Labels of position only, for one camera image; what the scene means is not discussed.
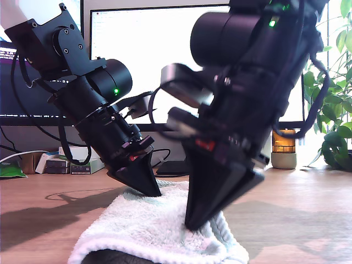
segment red label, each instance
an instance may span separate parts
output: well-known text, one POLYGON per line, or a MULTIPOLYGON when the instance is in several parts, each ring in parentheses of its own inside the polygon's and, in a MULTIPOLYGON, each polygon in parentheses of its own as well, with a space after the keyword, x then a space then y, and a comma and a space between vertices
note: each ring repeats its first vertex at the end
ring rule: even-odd
POLYGON ((215 148, 215 142, 210 141, 210 142, 204 142, 199 139, 196 140, 196 145, 200 146, 202 149, 213 151, 215 148))
POLYGON ((138 156, 130 156, 130 161, 135 161, 138 158, 138 156))

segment white monitor screen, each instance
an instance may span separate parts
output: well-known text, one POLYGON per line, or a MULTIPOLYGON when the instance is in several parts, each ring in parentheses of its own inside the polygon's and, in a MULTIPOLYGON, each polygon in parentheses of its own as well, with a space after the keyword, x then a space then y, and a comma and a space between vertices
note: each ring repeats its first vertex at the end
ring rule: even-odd
MULTIPOLYGON (((207 12, 229 12, 229 7, 92 10, 91 58, 117 59, 127 66, 133 79, 128 97, 153 91, 160 86, 161 69, 168 64, 183 63, 192 70, 202 69, 193 60, 190 36, 197 19, 207 12)), ((303 121, 300 81, 289 101, 289 109, 280 121, 303 121)), ((160 91, 154 103, 155 122, 166 123, 167 113, 174 106, 197 115, 197 109, 160 91)), ((150 123, 148 116, 126 120, 135 124, 150 123)))

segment small green object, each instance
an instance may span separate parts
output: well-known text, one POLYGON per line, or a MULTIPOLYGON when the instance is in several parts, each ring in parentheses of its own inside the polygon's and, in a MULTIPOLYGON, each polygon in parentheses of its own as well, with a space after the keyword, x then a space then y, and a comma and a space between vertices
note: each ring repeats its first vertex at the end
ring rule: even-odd
POLYGON ((269 26, 273 28, 275 25, 276 25, 276 21, 275 20, 271 20, 270 23, 269 23, 269 26))
POLYGON ((286 9, 290 8, 290 4, 282 6, 282 11, 285 11, 286 9))
POLYGON ((0 179, 1 178, 14 178, 14 177, 22 177, 27 178, 26 174, 24 174, 18 164, 15 162, 2 162, 0 164, 0 179))

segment monitor screen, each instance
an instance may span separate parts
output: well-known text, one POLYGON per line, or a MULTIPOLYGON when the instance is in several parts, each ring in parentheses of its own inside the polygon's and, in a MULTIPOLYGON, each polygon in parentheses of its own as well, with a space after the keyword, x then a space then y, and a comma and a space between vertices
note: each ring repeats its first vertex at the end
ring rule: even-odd
MULTIPOLYGON (((82 0, 66 0, 65 5, 67 6, 70 15, 74 19, 77 27, 81 30, 81 1, 82 0)), ((57 4, 58 14, 53 14, 55 16, 59 15, 61 12, 57 4)), ((36 21, 39 24, 43 24, 48 21, 49 18, 35 16, 36 21)), ((2 125, 31 125, 30 120, 26 117, 25 113, 21 110, 18 105, 10 82, 10 72, 13 57, 15 55, 16 49, 11 43, 8 36, 5 34, 4 29, 0 28, 0 123, 2 125)), ((31 80, 39 78, 39 73, 26 62, 28 75, 31 80)), ((50 86, 58 90, 63 85, 67 84, 73 77, 63 78, 58 81, 48 82, 50 86)), ((39 125, 57 125, 59 110, 53 105, 47 103, 51 94, 40 88, 39 86, 34 86, 33 88, 28 88, 22 78, 19 65, 16 67, 15 71, 15 84, 22 103, 27 108, 28 112, 36 118, 39 125)))
MULTIPOLYGON (((228 11, 227 5, 92 10, 91 59, 113 58, 127 66, 133 79, 128 97, 153 91, 160 86, 161 69, 168 64, 183 63, 192 70, 202 69, 193 60, 190 50, 193 26, 204 13, 228 11)), ((303 109, 300 81, 289 101, 289 109, 280 121, 302 122, 303 110, 297 111, 303 109)), ((167 113, 174 106, 197 115, 197 109, 160 91, 154 104, 156 123, 166 123, 167 113)), ((150 124, 148 116, 126 120, 150 124)))

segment screw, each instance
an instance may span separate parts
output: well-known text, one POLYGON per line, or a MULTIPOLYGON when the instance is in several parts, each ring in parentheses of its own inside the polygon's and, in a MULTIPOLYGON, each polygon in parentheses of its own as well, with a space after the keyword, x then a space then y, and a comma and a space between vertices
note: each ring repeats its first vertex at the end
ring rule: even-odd
POLYGON ((231 80, 230 78, 225 78, 225 85, 230 85, 231 84, 231 80))

